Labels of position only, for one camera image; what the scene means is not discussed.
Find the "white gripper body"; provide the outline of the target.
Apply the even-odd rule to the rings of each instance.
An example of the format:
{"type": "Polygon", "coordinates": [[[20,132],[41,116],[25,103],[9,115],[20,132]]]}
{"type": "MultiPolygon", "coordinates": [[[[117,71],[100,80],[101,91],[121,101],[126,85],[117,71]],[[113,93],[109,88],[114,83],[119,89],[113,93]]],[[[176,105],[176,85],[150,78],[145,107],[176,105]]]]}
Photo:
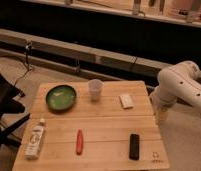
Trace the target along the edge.
{"type": "Polygon", "coordinates": [[[156,87],[149,95],[156,124],[161,126],[168,117],[167,110],[176,103],[176,97],[162,87],[156,87]]]}

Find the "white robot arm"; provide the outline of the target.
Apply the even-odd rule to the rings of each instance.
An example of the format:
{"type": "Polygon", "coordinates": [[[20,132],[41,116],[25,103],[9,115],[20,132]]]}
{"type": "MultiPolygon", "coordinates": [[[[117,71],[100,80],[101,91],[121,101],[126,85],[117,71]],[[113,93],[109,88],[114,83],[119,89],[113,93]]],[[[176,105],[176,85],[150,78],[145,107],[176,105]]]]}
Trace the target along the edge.
{"type": "Polygon", "coordinates": [[[167,110],[180,98],[201,112],[201,84],[196,81],[200,69],[193,61],[168,66],[157,75],[158,86],[149,95],[156,117],[161,125],[167,118],[167,110]]]}

